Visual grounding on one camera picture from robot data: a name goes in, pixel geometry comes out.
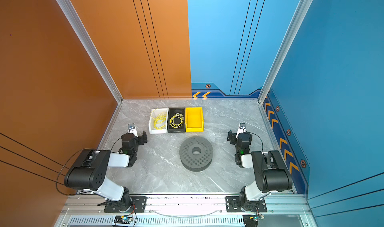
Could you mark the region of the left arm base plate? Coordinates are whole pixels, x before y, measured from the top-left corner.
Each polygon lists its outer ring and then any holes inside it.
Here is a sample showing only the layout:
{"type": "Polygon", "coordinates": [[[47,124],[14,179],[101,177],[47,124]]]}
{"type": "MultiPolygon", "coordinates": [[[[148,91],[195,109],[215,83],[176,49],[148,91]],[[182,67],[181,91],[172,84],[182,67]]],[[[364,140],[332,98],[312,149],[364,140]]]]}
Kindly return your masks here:
{"type": "Polygon", "coordinates": [[[104,212],[105,213],[121,213],[121,214],[129,214],[135,211],[135,213],[144,213],[146,204],[147,204],[146,196],[131,196],[131,205],[130,207],[120,207],[117,204],[107,204],[105,205],[104,212]]]}

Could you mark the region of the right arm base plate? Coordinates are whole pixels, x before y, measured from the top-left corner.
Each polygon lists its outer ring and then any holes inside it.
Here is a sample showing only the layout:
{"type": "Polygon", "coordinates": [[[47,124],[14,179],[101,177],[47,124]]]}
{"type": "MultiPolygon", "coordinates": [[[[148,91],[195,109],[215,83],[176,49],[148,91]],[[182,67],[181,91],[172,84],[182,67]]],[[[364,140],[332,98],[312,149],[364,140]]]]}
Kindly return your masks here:
{"type": "Polygon", "coordinates": [[[266,213],[268,211],[265,200],[242,203],[239,196],[226,196],[225,199],[228,213],[266,213]]]}

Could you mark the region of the grey perforated cable spool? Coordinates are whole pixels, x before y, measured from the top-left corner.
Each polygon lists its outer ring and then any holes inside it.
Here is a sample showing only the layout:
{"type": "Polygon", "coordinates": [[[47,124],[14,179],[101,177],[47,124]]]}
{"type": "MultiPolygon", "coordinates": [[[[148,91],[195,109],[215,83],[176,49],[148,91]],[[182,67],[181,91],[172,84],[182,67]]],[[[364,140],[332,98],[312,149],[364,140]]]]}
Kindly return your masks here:
{"type": "Polygon", "coordinates": [[[201,172],[209,167],[213,160],[213,146],[201,136],[190,137],[180,146],[180,159],[183,166],[192,172],[201,172]]]}

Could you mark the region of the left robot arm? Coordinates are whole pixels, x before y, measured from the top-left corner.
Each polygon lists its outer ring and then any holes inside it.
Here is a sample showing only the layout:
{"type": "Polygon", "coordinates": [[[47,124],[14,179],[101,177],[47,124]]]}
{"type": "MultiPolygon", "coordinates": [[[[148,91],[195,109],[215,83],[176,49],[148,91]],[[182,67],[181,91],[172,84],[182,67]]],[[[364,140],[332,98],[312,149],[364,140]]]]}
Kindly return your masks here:
{"type": "Polygon", "coordinates": [[[85,191],[103,197],[105,211],[133,212],[134,201],[129,189],[107,178],[108,168],[131,168],[138,159],[139,147],[148,142],[147,133],[138,135],[131,129],[121,136],[122,147],[118,152],[84,149],[66,173],[64,185],[74,190],[85,191]]]}

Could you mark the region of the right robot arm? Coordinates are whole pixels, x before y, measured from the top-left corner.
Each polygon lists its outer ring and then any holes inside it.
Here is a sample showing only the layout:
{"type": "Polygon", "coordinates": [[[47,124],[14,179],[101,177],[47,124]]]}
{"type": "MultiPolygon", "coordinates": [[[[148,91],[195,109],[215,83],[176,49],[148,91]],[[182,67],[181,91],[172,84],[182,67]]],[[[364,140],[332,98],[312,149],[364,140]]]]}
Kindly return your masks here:
{"type": "Polygon", "coordinates": [[[272,192],[293,187],[292,176],[279,151],[251,151],[253,134],[245,131],[228,132],[227,141],[235,146],[235,162],[240,168],[253,169],[255,180],[239,193],[238,206],[244,212],[260,210],[264,198],[272,192]]]}

